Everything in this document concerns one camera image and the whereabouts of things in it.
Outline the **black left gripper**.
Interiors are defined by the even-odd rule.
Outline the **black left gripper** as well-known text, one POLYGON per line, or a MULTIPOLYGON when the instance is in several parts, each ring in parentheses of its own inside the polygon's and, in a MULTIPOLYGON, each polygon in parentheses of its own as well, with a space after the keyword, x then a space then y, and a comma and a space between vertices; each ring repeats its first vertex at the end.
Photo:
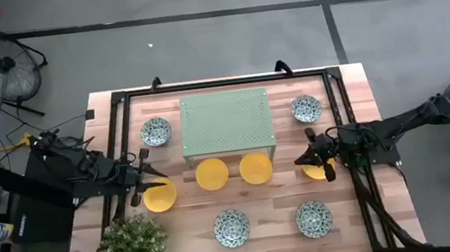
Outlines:
POLYGON ((150 164, 148 164, 147 158, 149 151, 147 149, 139 150, 138 166, 133 167, 130 163, 124 166, 124 177, 122 179, 123 185, 131 191, 131 207, 137 207, 141 203, 142 193, 153 187, 166 186, 167 183, 162 182, 145 182, 145 174, 155 175, 156 177, 165 178, 166 174, 155 170, 150 164))

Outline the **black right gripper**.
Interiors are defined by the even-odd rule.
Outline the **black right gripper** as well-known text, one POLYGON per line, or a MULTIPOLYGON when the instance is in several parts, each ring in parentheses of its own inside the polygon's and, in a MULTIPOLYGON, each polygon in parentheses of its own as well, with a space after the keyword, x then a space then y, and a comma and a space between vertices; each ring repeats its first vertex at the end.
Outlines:
POLYGON ((338 151, 335 140, 325 133, 317 134, 310 127, 305 129, 305 135, 309 142, 308 148, 304 154, 299 155, 296 161, 294 161, 294 164, 296 164, 296 166, 313 165, 322 167, 327 181, 333 182, 336 179, 336 170, 328 160, 335 157, 336 152, 338 151))

